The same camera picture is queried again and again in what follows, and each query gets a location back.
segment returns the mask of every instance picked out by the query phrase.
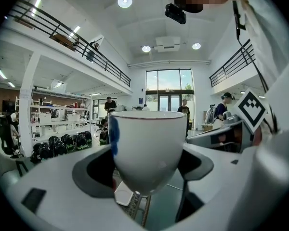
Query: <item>television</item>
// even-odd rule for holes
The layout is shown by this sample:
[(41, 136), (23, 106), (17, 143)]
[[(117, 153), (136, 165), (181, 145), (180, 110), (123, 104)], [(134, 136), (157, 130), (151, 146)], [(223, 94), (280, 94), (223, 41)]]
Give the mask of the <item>television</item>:
[(15, 102), (10, 100), (2, 100), (2, 112), (13, 113), (15, 112)]

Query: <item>blue pattern on cup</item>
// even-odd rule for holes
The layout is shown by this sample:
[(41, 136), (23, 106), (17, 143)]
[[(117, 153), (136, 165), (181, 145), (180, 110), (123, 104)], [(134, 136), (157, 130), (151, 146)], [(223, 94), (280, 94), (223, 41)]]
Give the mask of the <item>blue pattern on cup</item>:
[(109, 116), (109, 140), (111, 146), (112, 155), (115, 156), (118, 154), (118, 146), (117, 143), (120, 138), (120, 130), (117, 119), (115, 119), (112, 115)]

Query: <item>door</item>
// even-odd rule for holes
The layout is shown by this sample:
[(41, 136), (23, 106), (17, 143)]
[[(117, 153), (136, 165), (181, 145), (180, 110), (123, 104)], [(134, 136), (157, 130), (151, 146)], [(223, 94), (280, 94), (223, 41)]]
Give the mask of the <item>door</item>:
[(158, 110), (159, 111), (178, 111), (181, 100), (180, 95), (159, 95), (158, 96)]

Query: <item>cup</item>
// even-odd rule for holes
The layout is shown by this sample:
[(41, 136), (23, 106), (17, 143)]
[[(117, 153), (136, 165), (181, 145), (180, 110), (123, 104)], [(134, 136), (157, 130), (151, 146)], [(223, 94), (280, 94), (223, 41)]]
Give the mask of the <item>cup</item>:
[(109, 140), (123, 182), (134, 192), (152, 195), (173, 176), (186, 133), (183, 113), (112, 112)]

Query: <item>black metal railing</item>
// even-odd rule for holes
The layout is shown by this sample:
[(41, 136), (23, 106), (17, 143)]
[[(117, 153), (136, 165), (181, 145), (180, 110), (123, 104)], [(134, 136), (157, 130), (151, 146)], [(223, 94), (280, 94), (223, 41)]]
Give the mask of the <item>black metal railing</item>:
[[(32, 16), (33, 9), (36, 10), (34, 16)], [(51, 39), (85, 57), (88, 61), (96, 63), (126, 85), (131, 85), (131, 79), (95, 48), (94, 44), (98, 40), (93, 44), (88, 43), (80, 35), (74, 33), (71, 28), (24, 0), (17, 1), (7, 16), (13, 17), (15, 21), (33, 30), (39, 30)]]
[[(250, 54), (252, 60), (255, 60), (254, 48), (250, 42), (250, 39), (246, 41), (243, 47)], [(249, 56), (241, 47), (222, 67), (220, 67), (214, 74), (210, 76), (211, 86), (216, 86), (250, 63), (251, 60)]]

